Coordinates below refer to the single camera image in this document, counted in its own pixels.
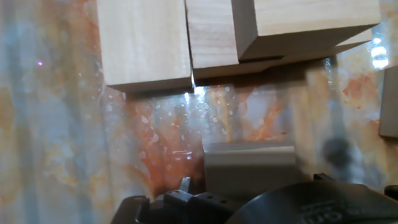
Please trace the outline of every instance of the marble surface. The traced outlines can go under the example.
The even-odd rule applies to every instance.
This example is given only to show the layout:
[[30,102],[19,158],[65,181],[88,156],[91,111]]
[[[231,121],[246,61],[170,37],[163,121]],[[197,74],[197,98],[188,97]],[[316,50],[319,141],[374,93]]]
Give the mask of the marble surface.
[[103,83],[95,0],[0,0],[0,223],[109,223],[124,197],[203,182],[214,142],[295,144],[304,174],[398,184],[378,135],[398,2],[381,6],[373,41],[337,57],[138,98]]

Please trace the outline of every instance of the orange stain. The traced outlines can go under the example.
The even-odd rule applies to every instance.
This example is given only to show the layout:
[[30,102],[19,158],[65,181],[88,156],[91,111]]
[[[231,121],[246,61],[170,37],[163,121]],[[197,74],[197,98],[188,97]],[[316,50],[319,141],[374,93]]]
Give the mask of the orange stain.
[[347,97],[345,104],[353,105],[357,109],[379,102],[377,85],[364,74],[361,74],[358,78],[350,79],[343,93]]
[[128,102],[126,110],[131,113],[129,125],[134,128],[134,134],[141,140],[138,151],[141,161],[150,174],[152,194],[165,193],[176,189],[183,177],[191,176],[193,181],[203,177],[201,168],[201,138],[195,137],[195,132],[184,133],[184,145],[181,140],[179,117],[172,117],[172,122],[162,125],[163,130],[156,128],[152,120],[153,106],[149,102]]
[[264,124],[257,130],[253,131],[249,137],[249,141],[265,141],[274,138],[275,136],[271,133],[272,125],[274,124],[275,118],[279,115],[280,108],[275,106],[271,112],[264,117]]

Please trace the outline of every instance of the light wood block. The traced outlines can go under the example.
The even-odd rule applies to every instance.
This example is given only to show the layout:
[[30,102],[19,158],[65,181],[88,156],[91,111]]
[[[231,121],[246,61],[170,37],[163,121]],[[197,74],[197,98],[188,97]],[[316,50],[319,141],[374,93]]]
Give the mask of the light wood block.
[[330,57],[372,39],[369,29],[330,49],[239,63],[231,0],[187,0],[187,9],[196,79],[257,73],[275,65]]
[[384,74],[384,86],[380,111],[379,134],[398,138],[398,67],[388,68]]
[[232,0],[238,58],[331,49],[381,22],[379,0]]
[[231,0],[186,0],[194,69],[237,65]]
[[299,181],[293,146],[220,143],[204,145],[203,150],[206,189],[217,195],[247,200]]
[[125,92],[192,85],[184,0],[98,0],[105,84]]

